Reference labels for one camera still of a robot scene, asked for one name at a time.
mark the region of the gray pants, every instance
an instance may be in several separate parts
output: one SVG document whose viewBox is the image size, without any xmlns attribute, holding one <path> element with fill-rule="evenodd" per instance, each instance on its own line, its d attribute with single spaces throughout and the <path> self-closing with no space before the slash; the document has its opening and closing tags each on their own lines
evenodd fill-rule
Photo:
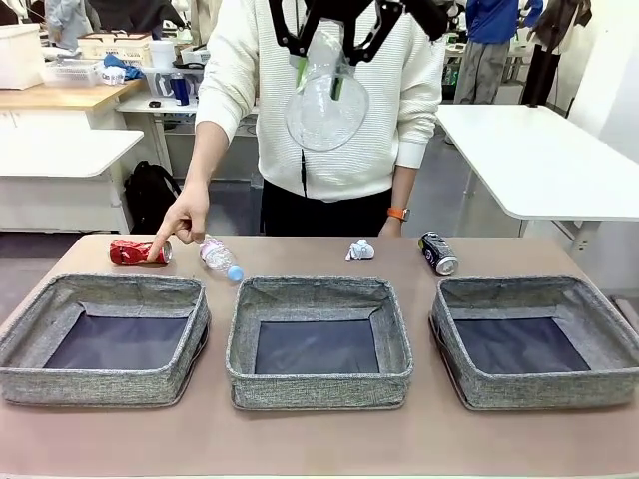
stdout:
<svg viewBox="0 0 639 479">
<path fill-rule="evenodd" d="M 509 49 L 510 42 L 496 45 L 468 42 L 459 70 L 455 104 L 494 103 Z"/>
</svg>

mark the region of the dark soda can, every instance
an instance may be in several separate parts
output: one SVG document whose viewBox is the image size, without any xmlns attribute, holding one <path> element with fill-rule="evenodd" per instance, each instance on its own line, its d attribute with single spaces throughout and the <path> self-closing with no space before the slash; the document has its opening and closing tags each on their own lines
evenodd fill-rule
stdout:
<svg viewBox="0 0 639 479">
<path fill-rule="evenodd" d="M 109 258 L 113 264 L 131 266 L 133 264 L 149 263 L 149 250 L 152 242 L 112 241 L 109 246 Z M 169 264 L 173 258 L 171 244 L 165 242 L 160 249 L 158 257 L 153 261 L 156 264 Z"/>
<path fill-rule="evenodd" d="M 432 270 L 438 275 L 450 276 L 457 271 L 459 259 L 439 234 L 435 232 L 424 234 L 419 239 L 419 249 Z"/>
<path fill-rule="evenodd" d="M 171 88 L 173 89 L 173 95 L 176 97 L 178 105 L 181 107 L 189 105 L 189 87 L 183 74 L 174 73 L 171 75 Z"/>
</svg>

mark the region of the gray fabric bin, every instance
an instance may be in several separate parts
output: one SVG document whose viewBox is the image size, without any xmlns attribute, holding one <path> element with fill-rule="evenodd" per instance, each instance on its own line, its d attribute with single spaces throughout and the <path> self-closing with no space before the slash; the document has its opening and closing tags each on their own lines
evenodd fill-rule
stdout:
<svg viewBox="0 0 639 479">
<path fill-rule="evenodd" d="M 623 404 L 639 383 L 639 336 L 574 277 L 445 279 L 431 321 L 469 408 Z"/>
<path fill-rule="evenodd" d="M 171 405 L 184 392 L 209 322 L 196 280 L 55 277 L 0 337 L 2 396 L 33 405 Z"/>
<path fill-rule="evenodd" d="M 241 409 L 391 409 L 412 355 L 386 281 L 254 277 L 238 292 L 227 346 Z"/>
</svg>

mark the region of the sweater sleeve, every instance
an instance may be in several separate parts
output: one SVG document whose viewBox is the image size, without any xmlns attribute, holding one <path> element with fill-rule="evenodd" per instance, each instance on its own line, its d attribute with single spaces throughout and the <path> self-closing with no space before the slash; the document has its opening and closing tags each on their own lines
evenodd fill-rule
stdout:
<svg viewBox="0 0 639 479">
<path fill-rule="evenodd" d="M 477 9 L 479 8 L 479 0 L 468 0 L 466 2 L 466 30 L 470 33 L 470 27 L 477 16 Z"/>
<path fill-rule="evenodd" d="M 543 11 L 543 1 L 529 0 L 527 5 L 530 6 L 530 12 L 526 15 L 526 18 L 523 21 L 523 26 L 532 28 L 534 24 L 537 23 L 537 20 Z"/>
<path fill-rule="evenodd" d="M 216 123 L 230 142 L 255 103 L 259 49 L 255 0 L 224 0 L 219 20 L 209 39 L 211 59 L 198 93 L 196 126 Z"/>
<path fill-rule="evenodd" d="M 441 39 L 431 42 L 414 21 L 412 27 L 412 47 L 401 75 L 396 164 L 419 168 L 425 145 L 434 133 L 435 112 L 441 103 L 445 44 Z"/>
</svg>

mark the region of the wristwatch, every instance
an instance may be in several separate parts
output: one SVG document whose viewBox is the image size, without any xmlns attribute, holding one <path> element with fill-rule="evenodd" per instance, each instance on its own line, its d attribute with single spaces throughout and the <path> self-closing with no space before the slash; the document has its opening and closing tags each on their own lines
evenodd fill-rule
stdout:
<svg viewBox="0 0 639 479">
<path fill-rule="evenodd" d="M 401 209 L 390 207 L 388 209 L 388 215 L 390 217 L 397 218 L 402 223 L 405 223 L 410 218 L 410 210 L 408 208 Z"/>
</svg>

